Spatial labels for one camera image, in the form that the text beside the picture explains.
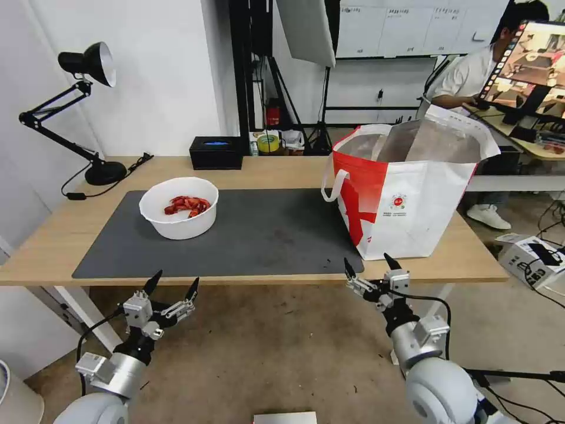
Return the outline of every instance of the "black box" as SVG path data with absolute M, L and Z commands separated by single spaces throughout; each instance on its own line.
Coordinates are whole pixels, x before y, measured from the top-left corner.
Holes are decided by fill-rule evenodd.
M 240 144 L 240 137 L 194 137 L 190 146 L 193 169 L 241 169 Z

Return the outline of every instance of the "black lamp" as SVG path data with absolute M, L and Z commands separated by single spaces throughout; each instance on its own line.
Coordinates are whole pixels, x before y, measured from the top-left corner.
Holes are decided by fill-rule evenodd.
M 90 96 L 92 82 L 84 77 L 85 74 L 109 87 L 116 85 L 116 69 L 114 68 L 114 62 L 108 46 L 104 42 L 97 42 L 87 48 L 84 53 L 63 52 L 59 54 L 58 61 L 63 70 L 74 75 L 77 82 L 68 90 L 63 91 L 36 108 L 21 113 L 19 121 L 26 127 L 49 137 L 51 140 L 90 161 L 91 166 L 85 173 L 85 179 L 88 184 L 105 186 L 121 181 L 126 176 L 127 170 L 120 162 L 107 162 L 101 159 L 98 153 L 68 141 L 42 125 L 43 121 Z M 75 90 L 80 91 L 82 94 L 62 106 L 47 107 Z

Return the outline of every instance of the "whiteboard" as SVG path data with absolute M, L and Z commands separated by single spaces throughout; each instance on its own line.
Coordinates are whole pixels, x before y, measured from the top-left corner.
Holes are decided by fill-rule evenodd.
M 464 54 L 488 45 L 508 0 L 342 0 L 337 58 Z

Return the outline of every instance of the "trash bin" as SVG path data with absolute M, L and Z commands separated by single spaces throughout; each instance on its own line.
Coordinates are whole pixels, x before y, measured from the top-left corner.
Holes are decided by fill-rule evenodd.
M 43 398 L 0 360 L 0 424 L 39 424 L 44 408 Z

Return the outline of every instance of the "desk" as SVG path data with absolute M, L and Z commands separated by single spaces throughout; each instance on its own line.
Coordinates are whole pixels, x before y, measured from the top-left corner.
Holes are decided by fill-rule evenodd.
M 463 105 L 463 108 L 488 126 L 495 139 L 497 135 L 504 137 L 531 158 L 542 161 L 565 161 L 565 153 L 557 154 L 544 150 L 539 144 L 510 137 L 514 125 L 503 123 L 504 114 L 494 107 L 485 111 L 469 105 Z M 475 175 L 467 191 L 561 191 L 563 188 L 565 188 L 565 175 Z
M 129 165 L 131 157 L 111 158 Z M 71 277 L 75 268 L 114 212 L 125 193 L 147 190 L 174 177 L 197 175 L 219 189 L 317 188 L 320 187 L 327 157 L 245 157 L 241 171 L 194 171 L 189 158 L 156 157 L 100 197 L 66 201 L 14 253 L 0 269 L 0 285 L 55 286 L 66 302 L 87 325 L 102 318 L 81 286 L 142 286 L 145 279 L 80 279 Z M 99 187 L 84 184 L 85 193 Z M 402 260 L 414 283 L 490 283 L 506 281 L 498 265 L 458 213 L 453 215 L 440 244 L 429 258 Z M 363 276 L 380 279 L 387 271 L 385 261 L 366 261 Z M 189 285 L 195 276 L 163 278 L 159 285 Z M 266 275 L 203 277 L 201 284 L 343 284 L 343 274 Z M 109 325 L 95 334 L 112 350 L 119 343 Z

